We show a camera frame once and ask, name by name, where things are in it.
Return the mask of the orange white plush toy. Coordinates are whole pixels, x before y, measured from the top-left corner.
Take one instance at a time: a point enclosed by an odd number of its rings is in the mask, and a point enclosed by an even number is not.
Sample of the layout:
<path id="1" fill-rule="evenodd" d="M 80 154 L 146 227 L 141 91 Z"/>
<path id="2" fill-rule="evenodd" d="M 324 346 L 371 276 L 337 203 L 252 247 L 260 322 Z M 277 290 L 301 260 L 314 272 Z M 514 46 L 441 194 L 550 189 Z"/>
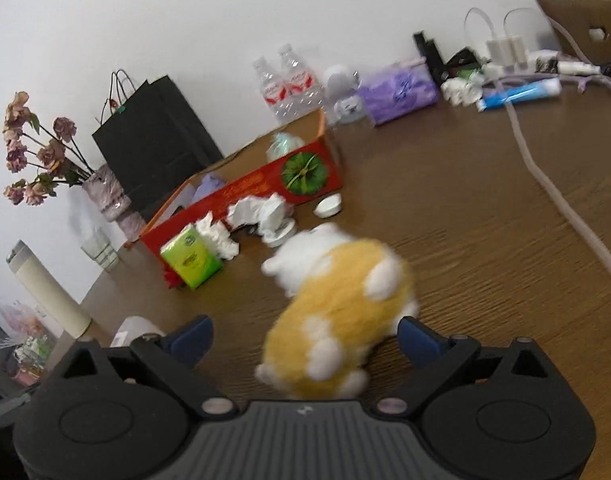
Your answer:
<path id="1" fill-rule="evenodd" d="M 290 237 L 261 271 L 289 304 L 266 334 L 255 376 L 289 399 L 360 396 L 374 347 L 419 313 L 409 263 L 333 222 Z"/>

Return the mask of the round white lidded tin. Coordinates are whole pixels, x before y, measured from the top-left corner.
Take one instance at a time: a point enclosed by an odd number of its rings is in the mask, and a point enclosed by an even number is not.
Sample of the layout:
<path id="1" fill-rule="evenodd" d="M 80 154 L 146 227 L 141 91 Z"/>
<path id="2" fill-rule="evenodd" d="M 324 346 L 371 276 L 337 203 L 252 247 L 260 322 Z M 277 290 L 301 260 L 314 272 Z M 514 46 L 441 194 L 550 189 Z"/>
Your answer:
<path id="1" fill-rule="evenodd" d="M 285 244 L 290 237 L 293 237 L 296 232 L 296 221 L 292 218 L 286 218 L 276 231 L 263 234 L 262 241 L 270 248 L 278 248 Z"/>

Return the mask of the white tissue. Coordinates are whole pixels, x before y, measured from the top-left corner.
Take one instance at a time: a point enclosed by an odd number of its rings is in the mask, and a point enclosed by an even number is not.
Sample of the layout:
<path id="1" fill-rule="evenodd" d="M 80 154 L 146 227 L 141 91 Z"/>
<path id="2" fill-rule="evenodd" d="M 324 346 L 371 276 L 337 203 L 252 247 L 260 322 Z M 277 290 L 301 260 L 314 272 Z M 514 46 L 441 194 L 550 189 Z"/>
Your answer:
<path id="1" fill-rule="evenodd" d="M 240 254 L 240 244 L 232 240 L 230 231 L 222 221 L 214 220 L 211 212 L 197 220 L 195 228 L 202 243 L 219 259 L 231 261 Z"/>
<path id="2" fill-rule="evenodd" d="M 246 196 L 228 206 L 226 222 L 233 230 L 242 226 L 255 226 L 266 242 L 274 242 L 287 229 L 292 216 L 292 205 L 283 196 L 273 193 L 269 197 Z"/>

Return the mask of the pink textured vase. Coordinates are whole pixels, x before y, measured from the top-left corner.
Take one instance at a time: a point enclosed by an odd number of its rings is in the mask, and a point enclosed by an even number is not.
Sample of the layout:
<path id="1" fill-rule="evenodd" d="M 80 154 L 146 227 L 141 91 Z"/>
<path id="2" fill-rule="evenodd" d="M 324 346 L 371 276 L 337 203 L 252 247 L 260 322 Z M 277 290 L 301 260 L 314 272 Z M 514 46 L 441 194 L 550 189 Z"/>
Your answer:
<path id="1" fill-rule="evenodd" d="M 119 226 L 128 243 L 133 244 L 140 239 L 145 221 L 134 209 L 132 200 L 107 164 L 100 166 L 82 184 L 82 188 L 105 220 Z"/>

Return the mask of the purple pouch in box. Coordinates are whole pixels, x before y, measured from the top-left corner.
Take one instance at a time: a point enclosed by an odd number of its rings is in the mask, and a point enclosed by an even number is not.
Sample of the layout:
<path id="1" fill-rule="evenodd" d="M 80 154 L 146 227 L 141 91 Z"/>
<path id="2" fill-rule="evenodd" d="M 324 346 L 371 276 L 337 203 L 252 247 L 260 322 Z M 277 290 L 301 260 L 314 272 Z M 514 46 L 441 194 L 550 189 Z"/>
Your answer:
<path id="1" fill-rule="evenodd" d="M 196 191 L 192 197 L 192 203 L 194 204 L 200 202 L 212 193 L 224 188 L 225 185 L 226 181 L 214 172 L 205 174 L 196 188 Z"/>

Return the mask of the small white oval case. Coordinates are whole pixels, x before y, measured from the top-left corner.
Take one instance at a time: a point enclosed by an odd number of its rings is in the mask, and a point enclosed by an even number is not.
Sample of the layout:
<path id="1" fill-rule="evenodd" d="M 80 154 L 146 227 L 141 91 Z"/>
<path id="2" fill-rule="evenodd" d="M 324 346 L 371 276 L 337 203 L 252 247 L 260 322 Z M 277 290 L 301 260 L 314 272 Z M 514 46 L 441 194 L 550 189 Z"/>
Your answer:
<path id="1" fill-rule="evenodd" d="M 342 210 L 342 197 L 340 193 L 323 198 L 314 208 L 317 218 L 327 219 L 336 216 Z"/>

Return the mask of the black paper bag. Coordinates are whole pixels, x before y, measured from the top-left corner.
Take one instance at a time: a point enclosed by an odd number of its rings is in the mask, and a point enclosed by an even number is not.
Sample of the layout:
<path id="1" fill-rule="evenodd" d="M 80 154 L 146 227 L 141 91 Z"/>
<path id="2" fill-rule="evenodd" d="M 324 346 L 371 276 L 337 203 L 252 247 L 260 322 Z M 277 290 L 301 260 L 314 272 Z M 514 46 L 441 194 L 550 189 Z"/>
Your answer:
<path id="1" fill-rule="evenodd" d="M 93 139 L 145 221 L 154 218 L 186 179 L 223 159 L 169 76 L 141 84 Z"/>

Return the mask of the red cardboard box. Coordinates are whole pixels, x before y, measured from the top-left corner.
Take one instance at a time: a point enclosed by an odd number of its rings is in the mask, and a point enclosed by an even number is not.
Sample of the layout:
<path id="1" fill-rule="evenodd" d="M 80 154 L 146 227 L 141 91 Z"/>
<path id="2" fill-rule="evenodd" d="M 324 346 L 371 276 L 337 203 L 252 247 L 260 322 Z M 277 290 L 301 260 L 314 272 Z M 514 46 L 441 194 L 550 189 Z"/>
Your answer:
<path id="1" fill-rule="evenodd" d="M 289 132 L 304 140 L 304 147 L 268 162 L 266 150 L 277 132 Z M 226 181 L 224 188 L 198 203 L 192 197 L 205 174 L 214 172 Z M 322 110 L 289 122 L 239 151 L 186 179 L 164 202 L 141 232 L 140 240 L 155 256 L 186 226 L 205 217 L 223 220 L 228 206 L 246 196 L 284 196 L 289 204 L 301 205 L 342 186 L 341 162 L 333 137 L 326 131 Z"/>

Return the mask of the white battery pack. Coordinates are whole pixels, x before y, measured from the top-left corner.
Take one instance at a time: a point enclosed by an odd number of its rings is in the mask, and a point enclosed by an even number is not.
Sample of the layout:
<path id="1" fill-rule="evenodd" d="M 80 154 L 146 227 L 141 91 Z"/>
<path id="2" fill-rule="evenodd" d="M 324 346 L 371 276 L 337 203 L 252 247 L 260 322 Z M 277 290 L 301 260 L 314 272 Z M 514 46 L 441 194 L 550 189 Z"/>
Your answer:
<path id="1" fill-rule="evenodd" d="M 479 84 L 461 77 L 450 78 L 441 84 L 443 99 L 454 107 L 472 106 L 480 101 L 483 92 Z"/>

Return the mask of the purple tissue pack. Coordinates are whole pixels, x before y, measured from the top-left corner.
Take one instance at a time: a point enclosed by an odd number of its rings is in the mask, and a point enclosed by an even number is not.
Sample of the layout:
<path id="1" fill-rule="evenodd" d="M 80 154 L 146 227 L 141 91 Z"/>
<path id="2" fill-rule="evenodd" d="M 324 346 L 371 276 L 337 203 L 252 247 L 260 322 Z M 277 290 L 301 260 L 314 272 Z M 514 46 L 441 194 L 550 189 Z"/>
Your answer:
<path id="1" fill-rule="evenodd" d="M 357 92 L 376 126 L 435 105 L 440 98 L 424 58 L 395 63 L 363 77 Z"/>

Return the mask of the left water bottle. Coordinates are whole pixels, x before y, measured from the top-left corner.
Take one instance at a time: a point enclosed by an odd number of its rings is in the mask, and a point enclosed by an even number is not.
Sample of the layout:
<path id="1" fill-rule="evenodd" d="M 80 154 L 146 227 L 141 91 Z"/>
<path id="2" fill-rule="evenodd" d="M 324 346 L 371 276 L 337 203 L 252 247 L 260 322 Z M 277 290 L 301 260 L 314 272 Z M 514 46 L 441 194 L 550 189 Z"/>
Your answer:
<path id="1" fill-rule="evenodd" d="M 263 101 L 275 119 L 282 125 L 292 122 L 296 117 L 296 108 L 283 76 L 274 70 L 264 56 L 255 60 L 254 69 L 259 79 Z"/>

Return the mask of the blue toothpaste tube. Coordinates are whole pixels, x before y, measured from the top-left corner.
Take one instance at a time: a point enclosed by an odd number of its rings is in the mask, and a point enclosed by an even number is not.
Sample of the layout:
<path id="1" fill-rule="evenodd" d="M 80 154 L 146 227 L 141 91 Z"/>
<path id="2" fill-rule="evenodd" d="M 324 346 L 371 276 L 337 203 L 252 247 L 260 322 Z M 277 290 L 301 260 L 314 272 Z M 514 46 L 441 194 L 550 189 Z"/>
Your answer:
<path id="1" fill-rule="evenodd" d="M 559 96 L 563 91 L 563 85 L 558 78 L 543 79 L 523 84 L 519 87 L 497 90 L 483 96 L 477 103 L 478 112 L 485 110 L 496 110 L 506 104 L 522 103 L 550 99 Z"/>

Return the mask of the right water bottle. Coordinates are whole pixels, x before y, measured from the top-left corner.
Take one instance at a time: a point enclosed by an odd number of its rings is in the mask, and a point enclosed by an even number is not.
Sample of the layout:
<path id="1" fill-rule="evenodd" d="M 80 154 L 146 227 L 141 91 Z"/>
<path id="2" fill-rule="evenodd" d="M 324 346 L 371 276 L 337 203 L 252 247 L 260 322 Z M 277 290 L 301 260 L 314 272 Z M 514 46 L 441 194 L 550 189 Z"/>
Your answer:
<path id="1" fill-rule="evenodd" d="M 324 93 L 319 79 L 306 61 L 283 44 L 278 49 L 287 87 L 300 113 L 306 114 L 324 107 Z"/>

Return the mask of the black lipstick tubes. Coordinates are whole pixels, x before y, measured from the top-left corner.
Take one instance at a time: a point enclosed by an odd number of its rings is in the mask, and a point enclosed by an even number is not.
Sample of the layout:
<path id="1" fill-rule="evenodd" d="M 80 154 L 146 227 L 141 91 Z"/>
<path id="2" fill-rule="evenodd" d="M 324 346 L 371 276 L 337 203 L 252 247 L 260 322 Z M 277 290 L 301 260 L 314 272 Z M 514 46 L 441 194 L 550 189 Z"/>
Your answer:
<path id="1" fill-rule="evenodd" d="M 424 32 L 415 32 L 413 39 L 419 54 L 425 59 L 432 80 L 441 87 L 449 75 L 435 41 L 428 39 Z"/>

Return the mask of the white charger plugs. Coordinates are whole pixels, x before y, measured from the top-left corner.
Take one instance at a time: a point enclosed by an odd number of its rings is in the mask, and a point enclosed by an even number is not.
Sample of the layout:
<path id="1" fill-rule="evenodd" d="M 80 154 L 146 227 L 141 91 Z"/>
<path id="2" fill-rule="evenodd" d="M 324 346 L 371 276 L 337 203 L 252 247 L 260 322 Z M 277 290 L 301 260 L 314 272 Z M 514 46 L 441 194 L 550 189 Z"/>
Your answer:
<path id="1" fill-rule="evenodd" d="M 492 38 L 485 44 L 491 61 L 499 66 L 527 65 L 528 55 L 522 36 Z"/>

